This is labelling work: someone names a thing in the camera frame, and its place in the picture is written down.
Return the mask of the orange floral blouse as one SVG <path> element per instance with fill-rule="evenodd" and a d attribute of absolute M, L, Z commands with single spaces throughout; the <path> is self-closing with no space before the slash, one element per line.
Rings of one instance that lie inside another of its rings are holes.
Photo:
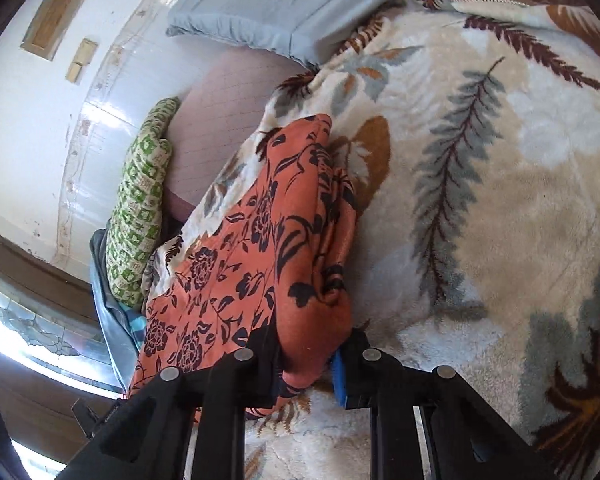
<path fill-rule="evenodd" d="M 321 376 L 352 330 L 343 268 L 355 196 L 327 151 L 331 128 L 319 114 L 268 132 L 257 180 L 148 302 L 129 393 L 168 366 L 210 368 L 263 327 L 276 331 L 282 354 L 276 408 Z"/>

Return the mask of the stained glass window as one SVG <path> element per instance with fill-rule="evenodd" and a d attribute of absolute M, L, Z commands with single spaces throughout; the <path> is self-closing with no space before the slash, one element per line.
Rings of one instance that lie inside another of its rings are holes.
<path fill-rule="evenodd" d="M 29 467 L 49 477 L 86 443 L 71 411 L 77 400 L 101 415 L 121 395 L 96 327 L 0 291 L 0 411 Z"/>

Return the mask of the blue grey cloth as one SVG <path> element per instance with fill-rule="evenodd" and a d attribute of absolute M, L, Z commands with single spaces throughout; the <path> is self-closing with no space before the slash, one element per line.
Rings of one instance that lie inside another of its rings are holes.
<path fill-rule="evenodd" d="M 90 239 L 90 281 L 94 306 L 102 336 L 111 360 L 114 376 L 127 393 L 132 382 L 138 348 L 129 317 L 114 298 L 106 273 L 106 229 L 96 230 Z"/>

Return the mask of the teal striped sweater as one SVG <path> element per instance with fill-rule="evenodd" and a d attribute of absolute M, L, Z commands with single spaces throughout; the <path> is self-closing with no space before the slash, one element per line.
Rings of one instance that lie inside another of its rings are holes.
<path fill-rule="evenodd" d="M 126 304 L 120 304 L 120 308 L 125 315 L 126 326 L 128 326 L 128 332 L 132 338 L 133 344 L 136 350 L 140 351 L 142 350 L 145 340 L 147 320 L 140 312 Z"/>

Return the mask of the green checkered pillow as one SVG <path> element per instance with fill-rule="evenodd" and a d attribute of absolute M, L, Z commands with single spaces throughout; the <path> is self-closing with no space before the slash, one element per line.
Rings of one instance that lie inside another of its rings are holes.
<path fill-rule="evenodd" d="M 125 154 L 108 223 L 108 284 L 117 301 L 135 310 L 147 295 L 143 275 L 162 229 L 163 187 L 173 153 L 166 130 L 180 105 L 174 96 L 151 107 Z"/>

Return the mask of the leaf pattern cream blanket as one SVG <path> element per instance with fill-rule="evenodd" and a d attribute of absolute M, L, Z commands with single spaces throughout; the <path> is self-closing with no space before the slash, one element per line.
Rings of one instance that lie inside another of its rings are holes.
<path fill-rule="evenodd" d="M 354 189 L 352 330 L 402 364 L 449 365 L 557 479 L 600 473 L 600 46 L 570 6 L 396 6 L 292 78 L 155 254 L 151 299 L 257 180 L 268 132 L 332 120 Z M 327 378 L 247 413 L 250 479 L 365 479 L 370 414 Z"/>

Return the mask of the pink quilted mattress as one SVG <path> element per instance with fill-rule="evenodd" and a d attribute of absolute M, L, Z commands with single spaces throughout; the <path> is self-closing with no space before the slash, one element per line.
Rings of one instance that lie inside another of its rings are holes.
<path fill-rule="evenodd" d="M 171 120 L 163 203 L 184 222 L 225 163 L 260 124 L 276 87 L 303 67 L 265 50 L 230 48 L 194 84 Z"/>

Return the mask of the small framed plaque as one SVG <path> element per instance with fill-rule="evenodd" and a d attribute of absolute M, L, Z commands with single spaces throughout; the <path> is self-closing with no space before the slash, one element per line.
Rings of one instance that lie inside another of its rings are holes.
<path fill-rule="evenodd" d="M 43 0 L 20 47 L 51 61 L 84 0 Z"/>

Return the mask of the grey blue pillow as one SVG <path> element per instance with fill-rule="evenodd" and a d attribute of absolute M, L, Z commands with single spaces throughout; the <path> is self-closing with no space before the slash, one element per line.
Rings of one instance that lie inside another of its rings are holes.
<path fill-rule="evenodd" d="M 306 67 L 326 63 L 390 0 L 178 0 L 166 34 L 267 50 Z"/>

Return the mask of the dark wooden door frame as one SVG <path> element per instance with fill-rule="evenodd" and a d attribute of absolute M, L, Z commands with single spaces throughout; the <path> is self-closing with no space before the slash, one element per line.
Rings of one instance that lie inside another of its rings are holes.
<path fill-rule="evenodd" d="M 34 258 L 1 235 L 0 291 L 29 309 L 40 308 L 99 330 L 87 282 Z"/>

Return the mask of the beige wall switch plate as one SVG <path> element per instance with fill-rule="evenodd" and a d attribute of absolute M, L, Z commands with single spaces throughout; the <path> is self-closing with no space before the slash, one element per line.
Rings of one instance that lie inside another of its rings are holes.
<path fill-rule="evenodd" d="M 76 84 L 80 80 L 82 72 L 91 64 L 97 48 L 98 43 L 91 39 L 84 38 L 81 41 L 66 73 L 69 82 Z"/>

